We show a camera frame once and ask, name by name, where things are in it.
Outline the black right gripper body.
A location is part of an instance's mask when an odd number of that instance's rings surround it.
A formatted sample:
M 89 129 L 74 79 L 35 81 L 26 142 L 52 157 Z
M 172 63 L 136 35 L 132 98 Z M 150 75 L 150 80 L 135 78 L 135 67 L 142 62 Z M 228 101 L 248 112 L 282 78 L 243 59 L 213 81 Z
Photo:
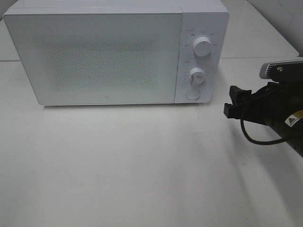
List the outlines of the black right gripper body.
M 246 121 L 272 128 L 301 128 L 303 126 L 303 83 L 269 82 L 265 95 L 253 101 L 249 106 Z

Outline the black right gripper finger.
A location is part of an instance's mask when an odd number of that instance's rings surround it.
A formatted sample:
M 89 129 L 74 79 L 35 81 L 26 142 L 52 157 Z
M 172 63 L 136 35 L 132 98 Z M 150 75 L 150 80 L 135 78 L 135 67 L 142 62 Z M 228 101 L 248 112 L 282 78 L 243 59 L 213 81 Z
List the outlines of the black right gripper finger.
M 230 86 L 229 95 L 232 104 L 241 104 L 248 101 L 251 97 L 252 90 L 244 90 L 237 86 Z
M 228 119 L 243 119 L 245 121 L 251 120 L 247 104 L 233 105 L 225 103 L 223 113 Z

